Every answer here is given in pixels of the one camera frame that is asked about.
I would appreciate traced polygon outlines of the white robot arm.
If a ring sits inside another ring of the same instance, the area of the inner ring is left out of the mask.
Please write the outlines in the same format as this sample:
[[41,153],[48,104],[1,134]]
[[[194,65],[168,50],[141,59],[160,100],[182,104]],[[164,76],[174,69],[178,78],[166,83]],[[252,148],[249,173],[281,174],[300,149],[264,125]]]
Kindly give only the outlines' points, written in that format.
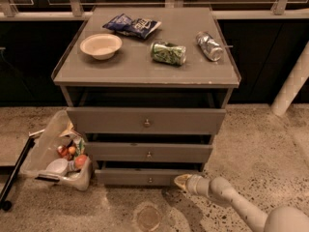
[[299,209],[281,206],[267,214],[240,195],[223,177],[211,180],[200,175],[182,174],[174,182],[190,194],[232,207],[252,232],[309,232],[309,217]]

